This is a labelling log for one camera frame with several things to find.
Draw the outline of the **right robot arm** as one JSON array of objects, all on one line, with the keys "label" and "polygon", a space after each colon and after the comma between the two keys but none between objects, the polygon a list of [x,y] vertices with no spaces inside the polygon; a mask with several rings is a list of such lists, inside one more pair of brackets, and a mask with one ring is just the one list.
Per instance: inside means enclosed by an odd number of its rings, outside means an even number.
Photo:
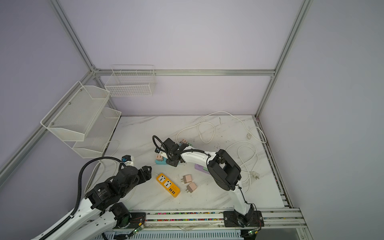
[{"label": "right robot arm", "polygon": [[177,167],[179,163],[205,165],[215,183],[224,191],[229,192],[234,201],[234,223],[238,226],[249,226],[254,220],[256,207],[247,202],[242,187],[241,167],[225,151],[207,152],[193,148],[188,144],[177,144],[171,139],[162,142],[153,136],[155,152],[166,158],[167,165]]}]

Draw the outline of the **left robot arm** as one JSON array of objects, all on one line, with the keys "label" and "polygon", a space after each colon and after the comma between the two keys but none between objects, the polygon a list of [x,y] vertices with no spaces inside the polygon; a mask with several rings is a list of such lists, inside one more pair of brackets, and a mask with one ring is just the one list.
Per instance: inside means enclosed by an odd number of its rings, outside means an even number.
[{"label": "left robot arm", "polygon": [[37,240],[90,240],[114,228],[140,229],[144,226],[146,215],[131,214],[121,200],[136,186],[151,179],[152,167],[137,169],[127,160],[108,157],[108,160],[118,163],[118,173],[83,195],[83,173],[88,165],[99,160],[101,158],[90,160],[81,168],[78,195],[72,211],[39,234]]}]

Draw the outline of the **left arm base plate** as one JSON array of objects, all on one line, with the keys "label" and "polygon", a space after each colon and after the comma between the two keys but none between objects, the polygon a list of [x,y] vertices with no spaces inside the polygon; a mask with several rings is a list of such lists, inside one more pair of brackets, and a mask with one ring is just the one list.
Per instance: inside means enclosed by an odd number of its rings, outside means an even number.
[{"label": "left arm base plate", "polygon": [[125,215],[117,220],[114,229],[136,229],[145,223],[146,215],[145,212],[133,212]]}]

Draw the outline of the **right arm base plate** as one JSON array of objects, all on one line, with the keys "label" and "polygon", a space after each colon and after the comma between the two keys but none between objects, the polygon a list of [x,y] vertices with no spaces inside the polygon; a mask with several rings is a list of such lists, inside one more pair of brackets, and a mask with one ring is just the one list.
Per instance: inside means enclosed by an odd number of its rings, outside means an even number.
[{"label": "right arm base plate", "polygon": [[250,211],[245,215],[242,215],[236,211],[224,211],[223,215],[225,227],[262,228],[265,226],[261,211],[250,209]]}]

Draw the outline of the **teal mountain-shaped power strip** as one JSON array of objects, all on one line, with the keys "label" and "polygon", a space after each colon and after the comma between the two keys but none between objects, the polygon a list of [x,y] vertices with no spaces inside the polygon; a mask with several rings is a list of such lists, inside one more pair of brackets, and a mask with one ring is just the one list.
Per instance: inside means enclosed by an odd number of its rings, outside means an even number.
[{"label": "teal mountain-shaped power strip", "polygon": [[159,162],[159,161],[156,161],[156,159],[155,159],[155,163],[157,164],[157,165],[167,165],[167,163],[166,163],[166,158],[164,158],[164,160],[162,161],[162,162]]}]

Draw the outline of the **orange power strip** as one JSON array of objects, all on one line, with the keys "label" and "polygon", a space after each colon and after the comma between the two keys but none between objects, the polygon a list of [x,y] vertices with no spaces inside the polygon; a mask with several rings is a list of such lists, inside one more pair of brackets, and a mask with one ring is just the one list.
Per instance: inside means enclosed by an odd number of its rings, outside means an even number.
[{"label": "orange power strip", "polygon": [[176,198],[180,194],[180,188],[163,173],[159,174],[156,177],[156,180],[174,198]]}]

